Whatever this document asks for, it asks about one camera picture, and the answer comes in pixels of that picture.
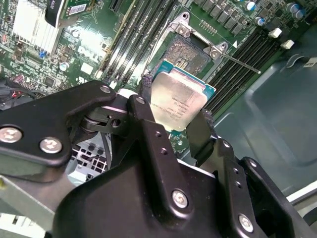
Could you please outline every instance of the black plastic bracket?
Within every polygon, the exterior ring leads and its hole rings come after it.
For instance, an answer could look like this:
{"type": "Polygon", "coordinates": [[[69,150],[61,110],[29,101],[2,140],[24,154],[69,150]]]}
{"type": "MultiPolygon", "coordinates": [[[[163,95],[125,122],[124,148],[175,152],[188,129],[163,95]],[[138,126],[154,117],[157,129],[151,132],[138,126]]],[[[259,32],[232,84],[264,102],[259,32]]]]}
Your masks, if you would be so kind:
{"type": "Polygon", "coordinates": [[[254,212],[258,223],[266,228],[267,236],[275,234],[276,238],[316,237],[258,162],[244,157],[239,164],[248,175],[254,212]]]}
{"type": "Polygon", "coordinates": [[[0,142],[0,174],[40,182],[57,179],[70,159],[84,115],[115,97],[112,89],[91,81],[1,112],[0,128],[15,127],[23,136],[15,143],[0,142]],[[47,137],[61,142],[60,152],[40,149],[47,137]]]}
{"type": "Polygon", "coordinates": [[[133,129],[111,167],[128,160],[132,151],[140,154],[155,216],[169,228],[181,228],[191,218],[194,206],[165,129],[155,123],[150,105],[138,95],[129,98],[128,111],[133,129]],[[176,190],[186,196],[186,207],[179,207],[173,201],[176,190]]]}

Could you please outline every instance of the screw hole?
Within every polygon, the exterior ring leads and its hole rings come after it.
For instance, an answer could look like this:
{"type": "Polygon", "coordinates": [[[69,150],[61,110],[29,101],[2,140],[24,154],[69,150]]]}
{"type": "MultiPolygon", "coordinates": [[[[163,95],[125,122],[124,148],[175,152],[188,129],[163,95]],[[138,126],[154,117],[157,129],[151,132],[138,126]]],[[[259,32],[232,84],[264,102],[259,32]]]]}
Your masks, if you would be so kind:
{"type": "Polygon", "coordinates": [[[242,188],[241,183],[239,183],[238,181],[236,181],[236,186],[237,186],[238,188],[242,188]]]}
{"type": "Polygon", "coordinates": [[[164,155],[167,155],[167,150],[165,148],[161,148],[160,153],[164,154],[164,155]]]}
{"type": "Polygon", "coordinates": [[[113,128],[118,128],[118,127],[120,126],[120,124],[121,124],[121,121],[120,121],[119,119],[113,119],[113,120],[111,121],[111,126],[112,126],[113,128]]]}

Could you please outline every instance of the electrolytic capacitor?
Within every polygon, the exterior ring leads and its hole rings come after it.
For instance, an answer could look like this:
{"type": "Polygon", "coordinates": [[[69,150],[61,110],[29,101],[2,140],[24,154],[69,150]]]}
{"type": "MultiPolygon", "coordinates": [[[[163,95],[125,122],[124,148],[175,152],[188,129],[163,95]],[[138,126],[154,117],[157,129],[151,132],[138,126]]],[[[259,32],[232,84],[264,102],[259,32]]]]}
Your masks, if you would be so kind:
{"type": "Polygon", "coordinates": [[[305,10],[301,9],[301,10],[293,13],[292,16],[294,18],[297,18],[297,19],[302,19],[304,17],[304,14],[305,14],[305,10]]]}
{"type": "Polygon", "coordinates": [[[262,17],[256,17],[255,19],[255,23],[258,25],[258,26],[263,26],[264,23],[265,23],[265,20],[262,18],[262,17]]]}
{"type": "Polygon", "coordinates": [[[299,10],[299,5],[294,3],[294,2],[291,2],[291,3],[287,4],[286,10],[290,13],[295,13],[299,10]]]}
{"type": "Polygon", "coordinates": [[[63,63],[61,63],[61,64],[59,65],[59,69],[60,69],[61,71],[63,71],[63,72],[65,72],[66,70],[68,70],[68,68],[69,68],[69,63],[67,63],[67,62],[63,62],[63,63]]]}
{"type": "Polygon", "coordinates": [[[253,1],[248,1],[244,4],[244,9],[246,11],[252,11],[256,8],[256,4],[253,1]]]}

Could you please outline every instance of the screw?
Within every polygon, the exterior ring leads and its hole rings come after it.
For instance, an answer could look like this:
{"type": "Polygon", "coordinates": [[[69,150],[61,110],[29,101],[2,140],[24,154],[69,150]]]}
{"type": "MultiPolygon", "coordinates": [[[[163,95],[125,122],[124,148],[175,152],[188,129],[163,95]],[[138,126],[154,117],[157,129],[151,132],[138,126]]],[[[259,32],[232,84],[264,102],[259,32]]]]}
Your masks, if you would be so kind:
{"type": "Polygon", "coordinates": [[[145,104],[144,99],[141,98],[141,97],[138,97],[138,98],[137,98],[137,101],[138,101],[139,103],[141,103],[141,104],[145,104]]]}
{"type": "Polygon", "coordinates": [[[102,86],[100,87],[101,91],[103,91],[104,93],[110,93],[110,89],[107,86],[102,86]]]}
{"type": "Polygon", "coordinates": [[[239,222],[242,225],[243,229],[245,229],[247,232],[253,232],[253,225],[249,218],[247,218],[245,215],[239,215],[239,222]]]}
{"type": "Polygon", "coordinates": [[[22,138],[22,132],[14,127],[4,127],[0,129],[0,141],[14,143],[22,138]]]}
{"type": "Polygon", "coordinates": [[[226,142],[225,140],[223,141],[223,144],[225,147],[230,148],[230,144],[228,142],[226,142]]]}
{"type": "Polygon", "coordinates": [[[175,204],[180,208],[185,208],[188,205],[188,200],[185,194],[179,190],[174,190],[172,193],[172,198],[175,204]]]}
{"type": "Polygon", "coordinates": [[[54,137],[46,137],[40,142],[40,149],[48,154],[56,154],[61,151],[62,144],[54,137]]]}
{"type": "Polygon", "coordinates": [[[257,164],[253,161],[253,160],[250,160],[250,164],[253,166],[253,167],[256,167],[257,164]]]}

